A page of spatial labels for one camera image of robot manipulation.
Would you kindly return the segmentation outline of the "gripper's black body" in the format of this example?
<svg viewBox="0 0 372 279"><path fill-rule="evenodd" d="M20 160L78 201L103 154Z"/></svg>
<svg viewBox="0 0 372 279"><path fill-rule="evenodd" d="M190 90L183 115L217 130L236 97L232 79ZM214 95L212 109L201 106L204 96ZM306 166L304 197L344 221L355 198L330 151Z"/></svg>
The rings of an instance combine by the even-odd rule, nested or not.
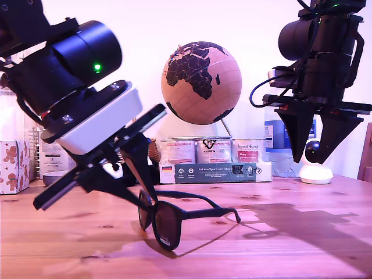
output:
<svg viewBox="0 0 372 279"><path fill-rule="evenodd" d="M286 105L311 105L315 114L345 110L368 115L371 105L344 102L344 91L353 84L360 59L346 54L310 54L305 59L287 55L290 66L277 66L270 72L272 87L292 91L293 96L281 93L265 95L264 106L277 108Z"/></svg>
<svg viewBox="0 0 372 279"><path fill-rule="evenodd" d="M104 163L109 162L113 167L116 167L116 163L119 161L117 154L121 153L121 147L136 135L143 135L143 131L147 130L165 114L165 106L161 103L157 104L133 124L119 129L106 138L103 143L88 152L88 154L72 155L72 158L77 162L77 166L52 183L44 192L40 193L33 202L34 207L43 210L49 208L75 186L79 186L76 181L77 175L95 164L103 167Z"/></svg>

